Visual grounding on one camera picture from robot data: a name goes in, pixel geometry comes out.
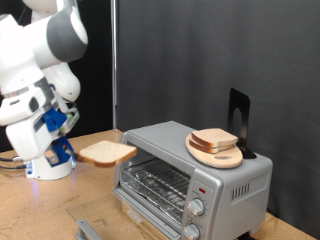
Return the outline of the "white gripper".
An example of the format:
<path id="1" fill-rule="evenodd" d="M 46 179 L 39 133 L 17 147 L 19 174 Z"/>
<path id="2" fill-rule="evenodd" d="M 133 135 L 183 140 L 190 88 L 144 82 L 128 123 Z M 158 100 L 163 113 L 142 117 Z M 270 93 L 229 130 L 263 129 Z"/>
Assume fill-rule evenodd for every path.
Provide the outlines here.
<path id="1" fill-rule="evenodd" d="M 51 165 L 59 163 L 56 153 L 47 150 L 58 133 L 58 129 L 49 131 L 42 117 L 31 117 L 6 127 L 9 142 L 23 160 L 37 159 L 44 154 Z"/>

